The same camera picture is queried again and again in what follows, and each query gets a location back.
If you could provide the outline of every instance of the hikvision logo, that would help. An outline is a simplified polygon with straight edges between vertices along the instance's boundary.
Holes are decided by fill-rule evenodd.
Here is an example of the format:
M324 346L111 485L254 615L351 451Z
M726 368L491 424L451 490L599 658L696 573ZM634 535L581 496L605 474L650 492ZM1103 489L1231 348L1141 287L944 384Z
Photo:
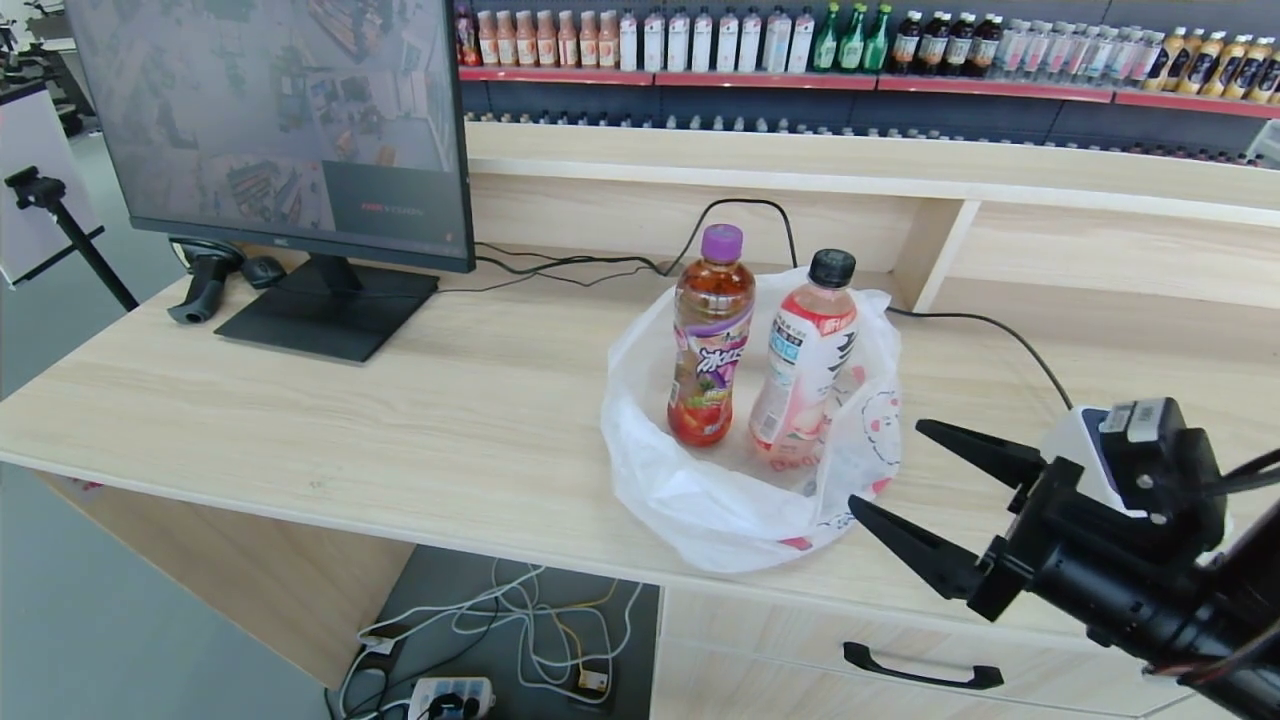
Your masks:
M417 208L404 208L402 205L384 205L381 202L361 202L361 210L367 210L370 213L387 213L388 215L425 215L422 210Z

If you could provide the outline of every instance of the white board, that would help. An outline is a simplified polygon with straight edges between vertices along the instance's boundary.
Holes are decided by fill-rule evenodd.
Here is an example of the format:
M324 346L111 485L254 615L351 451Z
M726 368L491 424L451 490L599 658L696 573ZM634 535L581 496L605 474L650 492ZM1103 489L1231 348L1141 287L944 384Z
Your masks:
M101 224L47 90L0 105L0 179L31 165L67 183L63 205L86 233ZM0 184L0 274L10 287L69 246L52 215L40 208L19 210L18 195Z

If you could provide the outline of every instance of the black bottle cap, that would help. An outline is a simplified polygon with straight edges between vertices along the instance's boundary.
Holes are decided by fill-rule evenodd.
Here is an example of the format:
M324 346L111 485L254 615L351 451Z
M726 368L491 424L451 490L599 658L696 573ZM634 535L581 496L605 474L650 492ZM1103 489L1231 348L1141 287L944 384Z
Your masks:
M844 250L819 250L809 264L809 281L819 287L840 290L854 279L854 256Z

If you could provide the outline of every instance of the computer mouse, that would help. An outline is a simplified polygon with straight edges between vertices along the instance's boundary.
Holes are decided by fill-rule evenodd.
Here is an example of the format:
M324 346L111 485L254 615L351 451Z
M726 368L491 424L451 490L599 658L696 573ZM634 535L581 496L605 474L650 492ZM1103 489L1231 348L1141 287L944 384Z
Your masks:
M255 290L266 290L284 279L288 273L280 261L270 255L250 258L241 265L241 274Z

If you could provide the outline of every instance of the green bottle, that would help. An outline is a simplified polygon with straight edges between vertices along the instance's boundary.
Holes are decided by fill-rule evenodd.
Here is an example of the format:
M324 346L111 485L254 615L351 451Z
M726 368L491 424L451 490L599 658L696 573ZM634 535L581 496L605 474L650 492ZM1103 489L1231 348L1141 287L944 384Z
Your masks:
M813 69L824 73L836 61L836 18L840 15L840 3L827 5L827 24L818 33L813 45Z
M893 12L893 6L881 5L879 10L870 40L867 41L867 50L863 51L863 70L868 73L881 72L884 67L884 55L888 54L888 15Z
M867 36L863 35L863 22L867 19L867 5L854 4L854 19L849 22L849 32L840 41L840 69L846 73L855 73L863 64L863 47L867 45Z

